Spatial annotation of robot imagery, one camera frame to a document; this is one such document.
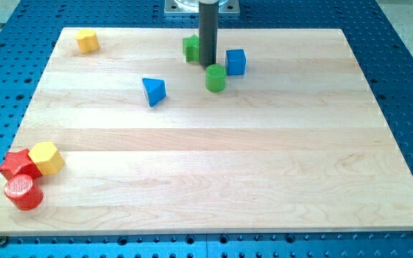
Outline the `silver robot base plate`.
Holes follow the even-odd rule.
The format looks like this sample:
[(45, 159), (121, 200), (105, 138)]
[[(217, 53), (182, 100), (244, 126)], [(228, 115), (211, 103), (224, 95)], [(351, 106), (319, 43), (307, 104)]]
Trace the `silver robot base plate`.
[[(197, 14), (200, 0), (163, 0), (163, 10), (166, 16), (179, 16), (181, 14)], [(239, 15), (239, 0), (218, 0), (219, 13)]]

